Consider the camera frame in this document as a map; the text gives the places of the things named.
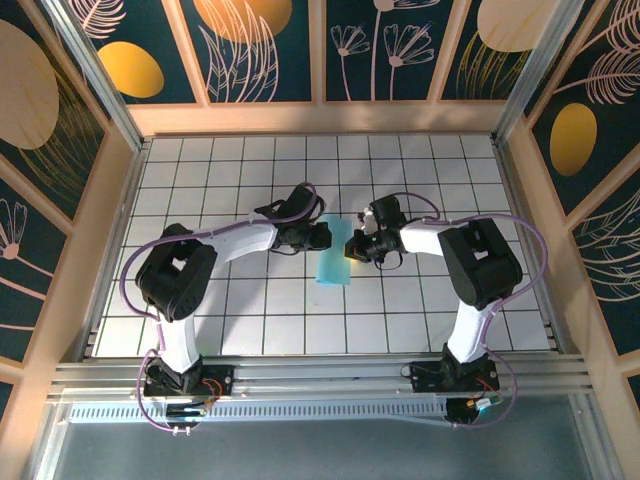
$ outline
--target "black mount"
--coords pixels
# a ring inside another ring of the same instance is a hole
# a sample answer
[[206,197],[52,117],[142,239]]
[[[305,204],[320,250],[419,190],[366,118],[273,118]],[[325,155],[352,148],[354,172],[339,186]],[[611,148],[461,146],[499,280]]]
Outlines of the black mount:
[[483,310],[522,281],[522,267],[492,219],[450,228],[438,239],[453,288],[467,305]]
[[[256,208],[254,211],[264,215],[268,219],[280,219],[292,217],[303,212],[309,205],[313,194],[304,185],[298,185],[287,200],[277,200],[270,205]],[[315,220],[322,215],[325,209],[325,201],[316,196],[313,208],[304,217],[295,222],[278,223],[278,234],[272,250],[277,250],[283,245],[289,245],[294,252],[326,250],[331,247],[331,232],[326,222]],[[319,213],[312,218],[313,212],[319,208]]]
[[186,372],[176,373],[162,361],[154,358],[147,366],[145,397],[182,397],[185,395],[211,396],[204,379],[216,380],[222,387],[222,395],[230,395],[233,388],[234,367],[230,365],[204,365],[202,358]]
[[[382,265],[389,252],[406,253],[400,240],[400,229],[408,222],[400,210],[400,202],[393,195],[371,202],[369,207],[379,230],[369,235],[362,230],[354,230],[353,237],[344,247],[344,256],[363,263],[373,261]],[[362,214],[358,214],[358,218],[362,221]]]
[[[176,223],[160,238],[193,233]],[[182,320],[200,305],[218,254],[198,240],[165,243],[151,253],[136,274],[136,285],[144,301],[156,307],[168,322]],[[182,269],[174,261],[185,262]]]

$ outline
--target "beige circle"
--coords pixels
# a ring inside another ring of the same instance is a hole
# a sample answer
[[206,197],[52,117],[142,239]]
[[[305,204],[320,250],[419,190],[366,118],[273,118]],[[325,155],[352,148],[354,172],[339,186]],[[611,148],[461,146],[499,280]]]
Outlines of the beige circle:
[[598,136],[598,122],[589,107],[570,103],[564,107],[551,129],[551,164],[560,175],[570,177],[585,166]]
[[0,138],[39,148],[58,121],[58,84],[51,63],[31,37],[0,20]]
[[524,52],[538,44],[558,0],[482,0],[478,33],[489,48]]

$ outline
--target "wall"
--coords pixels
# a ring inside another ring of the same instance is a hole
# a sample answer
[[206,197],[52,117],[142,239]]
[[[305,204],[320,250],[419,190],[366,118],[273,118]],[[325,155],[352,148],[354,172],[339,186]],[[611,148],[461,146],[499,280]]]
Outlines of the wall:
[[19,478],[132,157],[28,0],[0,5],[0,465]]
[[557,3],[72,5],[139,128],[156,135],[487,132]]
[[509,139],[550,278],[628,478],[640,471],[640,5],[585,2]]

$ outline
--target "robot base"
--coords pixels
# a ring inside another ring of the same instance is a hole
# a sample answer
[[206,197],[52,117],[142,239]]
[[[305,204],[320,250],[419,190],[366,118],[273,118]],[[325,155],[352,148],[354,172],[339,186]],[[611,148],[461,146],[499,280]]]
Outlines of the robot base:
[[211,390],[203,381],[215,380],[222,387],[222,392],[215,392],[216,396],[228,396],[233,389],[233,372],[230,365],[204,365],[200,358],[191,369],[177,375],[161,359],[155,359],[147,367],[143,393],[145,397],[209,397]]
[[412,362],[408,367],[414,393],[480,393],[485,387],[478,378],[492,389],[500,389],[496,364],[491,360],[484,360],[474,374],[457,378],[455,382],[442,371],[442,361]]

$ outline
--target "grid tile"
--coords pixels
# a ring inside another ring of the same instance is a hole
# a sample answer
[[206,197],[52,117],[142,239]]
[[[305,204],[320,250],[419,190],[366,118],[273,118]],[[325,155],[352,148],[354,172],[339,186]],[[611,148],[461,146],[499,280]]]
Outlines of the grid tile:
[[213,138],[185,138],[180,152],[181,162],[209,162]]
[[207,184],[209,162],[180,162],[174,187],[204,187]]
[[264,317],[227,316],[224,319],[223,355],[261,355]]
[[336,137],[307,137],[307,159],[338,158]]
[[[478,211],[508,213],[490,147],[488,137],[476,135],[156,139],[112,278],[137,247],[158,238],[166,225],[228,225],[256,207],[288,198],[305,179],[317,186],[327,213],[348,218],[354,227],[355,213],[394,192],[426,196],[447,219]],[[432,213],[417,198],[399,201],[412,217]],[[506,220],[497,224],[522,262],[524,285],[530,277],[519,230]],[[127,291],[142,309],[132,280],[145,257],[136,260],[127,276]],[[441,257],[405,255],[395,269],[398,258],[392,255],[385,271],[352,262],[351,285],[345,287],[315,282],[319,258],[319,252],[294,257],[260,252],[217,264],[197,311],[199,351],[286,355],[442,350],[459,300]],[[115,282],[109,290],[95,354],[143,355],[157,345],[153,323],[126,308]],[[549,348],[534,292],[504,310],[489,330],[490,347]]]
[[339,167],[341,185],[371,185],[369,160],[344,160],[340,161]]
[[307,315],[306,353],[346,353],[344,315]]
[[141,188],[133,215],[166,215],[170,199],[170,188]]
[[384,315],[347,315],[347,352],[387,353]]
[[402,163],[404,164],[404,174],[407,184],[438,183],[438,175],[436,173],[436,166],[433,159],[405,159]]
[[277,137],[276,160],[304,160],[307,157],[306,137]]
[[304,353],[304,316],[267,316],[264,326],[265,355]]
[[391,353],[429,351],[424,313],[387,315],[387,326]]
[[211,151],[212,160],[242,160],[244,138],[216,138]]
[[181,138],[156,138],[151,144],[148,162],[177,162],[181,148]]
[[467,158],[493,158],[491,139],[487,135],[460,135],[460,141]]
[[371,158],[400,158],[400,142],[397,135],[369,135]]
[[431,148],[434,158],[464,158],[458,135],[431,135]]
[[246,137],[243,160],[273,160],[275,157],[274,137]]
[[433,158],[429,135],[400,135],[402,158]]
[[147,163],[142,177],[142,187],[171,188],[176,176],[178,164],[173,162]]
[[369,158],[369,141],[366,135],[347,135],[338,137],[338,156],[340,159]]

